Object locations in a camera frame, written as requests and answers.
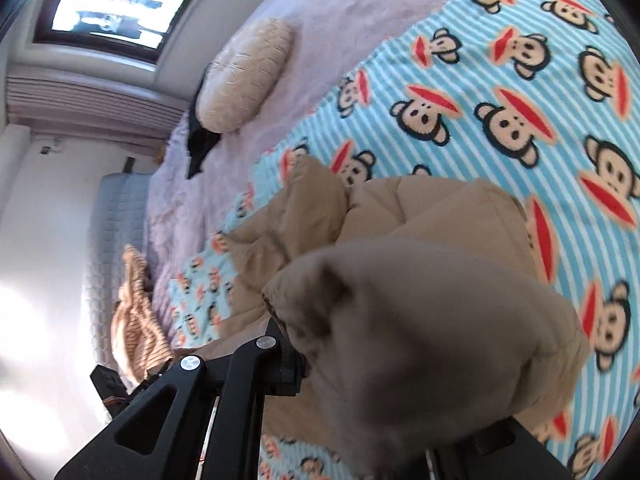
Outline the tan puffer jacket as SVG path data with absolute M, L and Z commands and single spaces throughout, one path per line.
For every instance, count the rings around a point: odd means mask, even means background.
M 540 277 L 520 202 L 484 180 L 428 174 L 350 184 L 297 157 L 265 205 L 176 276 L 183 333 L 206 358 L 276 322 L 308 361 L 270 400 L 274 442 L 327 448 L 357 474 L 570 403 L 590 344 Z

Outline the tan striped cloth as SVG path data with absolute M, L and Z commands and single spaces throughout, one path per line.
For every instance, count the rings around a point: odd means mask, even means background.
M 122 254 L 124 278 L 111 322 L 111 350 L 130 384 L 140 385 L 153 370 L 174 358 L 168 338 L 152 309 L 148 264 L 134 246 Z

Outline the light blue quilted mattress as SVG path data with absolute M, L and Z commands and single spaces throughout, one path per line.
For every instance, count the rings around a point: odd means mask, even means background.
M 150 180 L 148 174 L 103 177 L 89 221 L 84 299 L 96 362 L 109 368 L 117 367 L 112 356 L 111 322 L 124 280 L 122 255 L 128 245 L 143 248 Z

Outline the black garment on bed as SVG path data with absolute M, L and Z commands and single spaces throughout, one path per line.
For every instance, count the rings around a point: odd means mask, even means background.
M 221 134 L 206 129 L 198 116 L 196 116 L 196 104 L 202 90 L 204 79 L 209 66 L 205 67 L 198 88 L 194 93 L 188 113 L 189 134 L 186 138 L 186 150 L 189 155 L 189 167 L 186 170 L 186 178 L 191 180 L 202 171 L 202 165 L 208 153 L 220 142 Z

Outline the grey curtain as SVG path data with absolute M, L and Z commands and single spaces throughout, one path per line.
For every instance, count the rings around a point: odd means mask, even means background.
M 148 89 L 74 74 L 16 70 L 6 78 L 10 122 L 40 136 L 152 145 L 170 137 L 188 108 Z

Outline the beige round cushion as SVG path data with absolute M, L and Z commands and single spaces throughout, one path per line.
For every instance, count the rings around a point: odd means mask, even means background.
M 294 28 L 277 18 L 258 18 L 238 30 L 204 72 L 195 98 L 200 124 L 225 134 L 250 122 L 280 79 L 294 36 Z

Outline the blue striped monkey blanket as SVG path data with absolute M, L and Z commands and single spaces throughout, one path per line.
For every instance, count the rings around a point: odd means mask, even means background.
M 592 479 L 638 405 L 638 83 L 599 0 L 451 0 L 259 157 L 204 252 L 302 155 L 350 184 L 428 174 L 502 188 L 525 210 L 540 277 L 590 344 L 570 403 L 529 430 L 572 479 Z

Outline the window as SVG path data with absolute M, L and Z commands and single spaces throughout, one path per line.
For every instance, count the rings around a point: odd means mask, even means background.
M 43 0 L 32 39 L 155 64 L 191 0 Z

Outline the lilac plush bedspread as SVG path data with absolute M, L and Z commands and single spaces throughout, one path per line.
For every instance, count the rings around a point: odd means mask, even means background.
M 188 178 L 188 121 L 180 119 L 153 174 L 144 251 L 154 283 L 152 308 L 163 330 L 172 315 L 168 285 L 219 229 L 259 156 L 274 148 L 340 79 L 385 39 L 402 34 L 448 0 L 265 0 L 256 18 L 295 30 L 294 49 L 259 114 L 224 136 Z

